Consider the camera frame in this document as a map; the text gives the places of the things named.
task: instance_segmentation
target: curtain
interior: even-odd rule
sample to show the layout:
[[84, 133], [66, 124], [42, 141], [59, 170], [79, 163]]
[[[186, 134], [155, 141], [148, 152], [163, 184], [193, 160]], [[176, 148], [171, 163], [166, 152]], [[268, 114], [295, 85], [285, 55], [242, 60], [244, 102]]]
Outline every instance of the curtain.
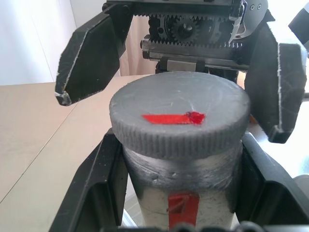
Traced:
[[148, 17], [133, 17], [130, 31], [126, 39], [126, 51], [120, 58], [120, 75], [142, 75], [155, 73], [157, 62], [144, 59], [140, 42], [149, 34]]

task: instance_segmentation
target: table surface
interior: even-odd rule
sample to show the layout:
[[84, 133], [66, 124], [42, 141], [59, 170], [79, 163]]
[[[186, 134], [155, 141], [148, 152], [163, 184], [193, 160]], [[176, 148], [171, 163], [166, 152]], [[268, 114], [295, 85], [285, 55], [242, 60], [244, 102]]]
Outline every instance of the table surface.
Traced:
[[[58, 105], [54, 83], [0, 86], [0, 231], [48, 231], [77, 168], [111, 127], [111, 97], [141, 77], [114, 77], [103, 92], [69, 107]], [[250, 126], [292, 177], [309, 173], [308, 115], [305, 102], [284, 145]]]

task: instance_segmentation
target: robot mechanism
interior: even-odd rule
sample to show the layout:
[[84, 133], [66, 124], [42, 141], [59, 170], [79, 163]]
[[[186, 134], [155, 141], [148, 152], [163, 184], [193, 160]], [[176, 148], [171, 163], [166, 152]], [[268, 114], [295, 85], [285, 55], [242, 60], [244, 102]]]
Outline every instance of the robot mechanism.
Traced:
[[[156, 73], [211, 73], [235, 82], [238, 71], [246, 72], [251, 114], [270, 142], [287, 141], [304, 97], [308, 53], [287, 26], [275, 21], [267, 0], [108, 0], [73, 33], [60, 58], [55, 94], [61, 105], [104, 90], [119, 69], [135, 15], [149, 17], [149, 35], [140, 45], [145, 59], [158, 62]], [[309, 224], [309, 200], [251, 135], [242, 141], [242, 200], [236, 214], [240, 222], [250, 222], [236, 231], [309, 230], [269, 226]], [[127, 172], [115, 171], [125, 169], [120, 147], [109, 131], [77, 171], [50, 231], [122, 230], [110, 227], [120, 225], [124, 205], [126, 183], [119, 178], [127, 178]], [[98, 155], [102, 149], [104, 157]], [[104, 170], [98, 171], [98, 160], [106, 164]]]

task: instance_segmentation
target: cylindrical container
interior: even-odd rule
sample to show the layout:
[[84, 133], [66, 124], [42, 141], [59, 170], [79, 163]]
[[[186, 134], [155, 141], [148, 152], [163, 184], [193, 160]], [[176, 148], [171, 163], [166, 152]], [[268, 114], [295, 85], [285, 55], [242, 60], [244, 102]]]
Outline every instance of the cylindrical container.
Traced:
[[[201, 124], [151, 123], [145, 115], [205, 115]], [[229, 228], [241, 174], [241, 138], [250, 101], [226, 79], [166, 72], [134, 81], [110, 103], [113, 131], [146, 226], [187, 222]]]

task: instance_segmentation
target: wooden table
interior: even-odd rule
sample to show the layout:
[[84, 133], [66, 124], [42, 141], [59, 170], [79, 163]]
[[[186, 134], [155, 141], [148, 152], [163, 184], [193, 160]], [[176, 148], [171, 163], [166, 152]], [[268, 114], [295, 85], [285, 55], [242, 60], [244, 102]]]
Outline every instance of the wooden table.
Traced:
[[77, 168], [111, 127], [111, 97], [141, 77], [114, 77], [69, 107], [54, 83], [0, 86], [1, 232], [49, 230]]

